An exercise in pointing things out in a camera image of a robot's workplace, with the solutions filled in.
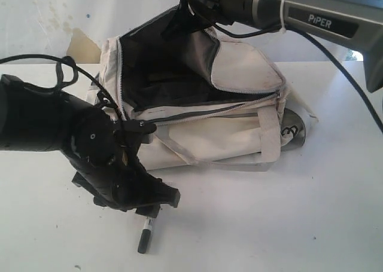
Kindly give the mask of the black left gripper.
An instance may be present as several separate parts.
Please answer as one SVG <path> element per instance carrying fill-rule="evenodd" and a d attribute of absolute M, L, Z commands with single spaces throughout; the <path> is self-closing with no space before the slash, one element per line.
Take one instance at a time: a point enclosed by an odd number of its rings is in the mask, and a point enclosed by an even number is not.
<path fill-rule="evenodd" d="M 114 140 L 70 140 L 64 156 L 76 173 L 72 182 L 94 196 L 95 204 L 157 218 L 160 204 L 178 207 L 181 194 L 150 175 L 133 154 Z"/>

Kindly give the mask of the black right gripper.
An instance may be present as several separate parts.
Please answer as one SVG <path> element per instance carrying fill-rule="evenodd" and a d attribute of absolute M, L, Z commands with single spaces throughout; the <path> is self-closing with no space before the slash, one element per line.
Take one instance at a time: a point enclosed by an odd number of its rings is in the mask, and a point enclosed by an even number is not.
<path fill-rule="evenodd" d="M 164 31 L 163 39 L 175 39 L 212 26 L 234 24 L 234 19 L 223 12 L 219 0 L 180 0 L 178 9 Z"/>

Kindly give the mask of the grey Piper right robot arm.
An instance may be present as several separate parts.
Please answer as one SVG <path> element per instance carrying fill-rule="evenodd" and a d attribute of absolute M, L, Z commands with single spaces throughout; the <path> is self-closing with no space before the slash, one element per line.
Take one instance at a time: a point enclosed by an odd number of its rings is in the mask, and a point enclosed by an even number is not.
<path fill-rule="evenodd" d="M 166 39 L 216 23 L 315 35 L 363 55 L 366 88 L 382 88 L 382 0 L 180 0 Z"/>

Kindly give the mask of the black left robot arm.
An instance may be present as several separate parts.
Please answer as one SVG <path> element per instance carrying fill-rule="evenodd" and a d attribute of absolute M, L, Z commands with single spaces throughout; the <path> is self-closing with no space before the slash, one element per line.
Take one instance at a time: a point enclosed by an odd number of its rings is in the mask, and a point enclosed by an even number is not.
<path fill-rule="evenodd" d="M 1 77 L 1 149 L 61 152 L 75 169 L 72 182 L 98 206 L 152 217 L 163 204 L 178 206 L 179 190 L 150 175 L 138 158 L 155 131 L 152 123 L 113 121 L 101 107 L 64 91 Z"/>

